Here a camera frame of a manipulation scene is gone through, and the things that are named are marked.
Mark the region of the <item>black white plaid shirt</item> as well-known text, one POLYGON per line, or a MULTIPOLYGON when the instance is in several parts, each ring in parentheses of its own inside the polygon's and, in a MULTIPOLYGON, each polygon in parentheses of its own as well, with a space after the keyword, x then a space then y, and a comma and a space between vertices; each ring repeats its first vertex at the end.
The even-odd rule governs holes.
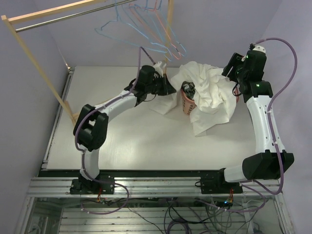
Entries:
POLYGON ((193 82, 184 81, 182 83, 181 89, 188 99, 190 100, 194 99, 195 85, 193 82))

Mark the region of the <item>blue wire hanger white shirt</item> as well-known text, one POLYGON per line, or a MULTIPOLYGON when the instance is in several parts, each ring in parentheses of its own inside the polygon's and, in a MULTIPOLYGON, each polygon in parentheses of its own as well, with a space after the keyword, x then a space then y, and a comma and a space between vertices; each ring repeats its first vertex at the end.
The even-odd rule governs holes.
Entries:
POLYGON ((112 3, 115 14, 114 17, 108 20, 102 26, 96 27, 95 32, 103 37, 115 40, 117 42, 123 42, 135 47, 144 47, 149 51, 157 52, 152 50, 149 41, 139 30, 135 28, 123 10, 123 7, 126 7, 129 3, 133 2, 130 1, 127 3, 121 3, 120 0, 114 0, 112 3))

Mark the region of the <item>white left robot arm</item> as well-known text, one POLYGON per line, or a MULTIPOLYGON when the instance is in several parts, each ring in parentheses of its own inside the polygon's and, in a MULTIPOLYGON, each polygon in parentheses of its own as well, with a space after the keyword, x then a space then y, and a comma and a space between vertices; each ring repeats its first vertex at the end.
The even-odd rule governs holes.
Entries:
POLYGON ((163 61, 140 68, 137 78, 115 98, 97 106, 83 106, 73 130, 75 147, 81 151, 81 169, 71 184, 70 194, 113 194, 114 179, 100 175, 99 150, 107 137, 108 123, 128 109, 146 101, 149 94, 167 96, 176 89, 169 83, 163 61))

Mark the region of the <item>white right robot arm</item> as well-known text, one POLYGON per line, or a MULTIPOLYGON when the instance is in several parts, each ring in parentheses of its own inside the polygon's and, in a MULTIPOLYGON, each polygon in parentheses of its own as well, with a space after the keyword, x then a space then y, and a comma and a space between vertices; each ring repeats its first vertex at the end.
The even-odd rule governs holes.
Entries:
POLYGON ((263 81, 266 51, 256 46, 246 55, 234 53, 222 75, 235 82, 251 116, 255 134, 255 154, 242 160, 240 165, 209 171, 195 185, 202 194, 242 193, 242 182, 276 180, 282 178, 294 163, 281 142, 273 116, 271 84, 263 81))

